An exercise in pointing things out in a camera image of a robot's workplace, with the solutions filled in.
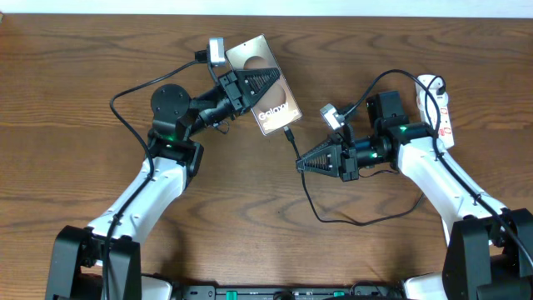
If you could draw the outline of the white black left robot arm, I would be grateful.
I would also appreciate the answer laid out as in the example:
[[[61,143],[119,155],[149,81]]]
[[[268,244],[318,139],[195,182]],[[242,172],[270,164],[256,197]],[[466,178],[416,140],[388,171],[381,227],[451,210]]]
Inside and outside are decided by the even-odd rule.
[[[152,128],[138,175],[86,227],[56,237],[47,299],[173,299],[175,284],[141,271],[141,247],[166,208],[197,175],[204,148],[191,137],[249,112],[281,77],[276,67],[231,70],[190,97],[177,84],[152,95]]]

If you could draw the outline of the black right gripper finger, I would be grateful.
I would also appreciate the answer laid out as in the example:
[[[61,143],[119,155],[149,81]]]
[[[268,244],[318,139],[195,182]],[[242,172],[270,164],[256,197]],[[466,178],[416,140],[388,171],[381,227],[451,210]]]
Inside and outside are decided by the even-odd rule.
[[[299,173],[318,173],[333,178],[340,177],[340,154],[334,147],[311,150],[296,160]]]
[[[315,147],[302,154],[301,156],[303,158],[311,158],[313,155],[329,153],[332,149],[339,145],[340,143],[337,140],[328,137],[324,141],[319,142]]]

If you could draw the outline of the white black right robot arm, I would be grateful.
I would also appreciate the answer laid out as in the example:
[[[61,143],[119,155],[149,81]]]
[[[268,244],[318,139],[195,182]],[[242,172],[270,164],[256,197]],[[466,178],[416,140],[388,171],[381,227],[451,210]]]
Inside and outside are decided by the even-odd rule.
[[[425,122],[410,122],[398,92],[366,100],[373,135],[356,139],[344,125],[296,161],[299,173],[357,180],[390,163],[424,193],[446,233],[442,271],[405,280],[408,299],[530,299],[532,214],[489,196],[456,163]]]

